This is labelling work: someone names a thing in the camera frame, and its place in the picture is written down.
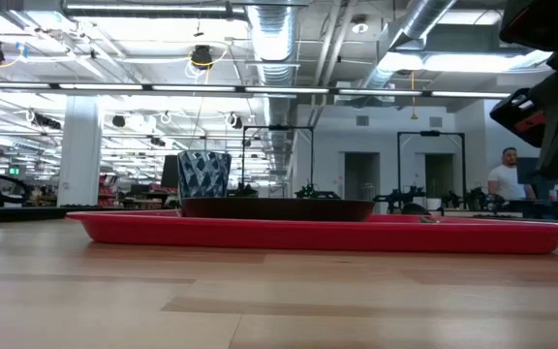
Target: white column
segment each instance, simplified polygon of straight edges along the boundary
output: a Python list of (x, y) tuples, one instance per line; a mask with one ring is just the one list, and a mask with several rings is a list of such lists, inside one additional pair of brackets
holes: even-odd
[(98, 203), (103, 115), (97, 97), (69, 96), (57, 205)]

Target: white t-shirt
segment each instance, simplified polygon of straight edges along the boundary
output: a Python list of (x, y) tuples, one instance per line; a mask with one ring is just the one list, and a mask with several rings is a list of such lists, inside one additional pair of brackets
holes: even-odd
[(527, 194), (524, 185), (518, 183), (518, 169), (509, 168), (505, 165), (496, 167), (488, 176), (488, 181), (499, 182), (499, 189), (495, 194), (505, 198), (505, 200), (523, 200)]

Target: red tray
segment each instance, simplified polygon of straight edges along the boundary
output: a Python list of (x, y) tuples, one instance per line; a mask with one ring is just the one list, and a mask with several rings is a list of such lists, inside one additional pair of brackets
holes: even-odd
[(74, 212), (87, 234), (109, 243), (352, 251), (545, 254), (558, 223), (372, 215), (367, 222), (182, 218), (175, 210)]

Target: dark bowl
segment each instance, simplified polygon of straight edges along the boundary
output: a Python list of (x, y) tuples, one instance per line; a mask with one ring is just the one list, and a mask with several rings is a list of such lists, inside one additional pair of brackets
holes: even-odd
[(353, 200), (190, 198), (183, 200), (183, 211), (197, 218), (359, 222), (369, 217), (374, 205)]

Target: doorway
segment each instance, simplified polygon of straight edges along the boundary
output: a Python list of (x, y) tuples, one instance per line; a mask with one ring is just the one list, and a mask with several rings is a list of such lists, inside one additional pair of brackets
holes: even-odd
[(347, 152), (344, 164), (344, 198), (373, 200), (380, 189), (380, 154)]
[(440, 198), (453, 189), (453, 154), (425, 154), (427, 197)]

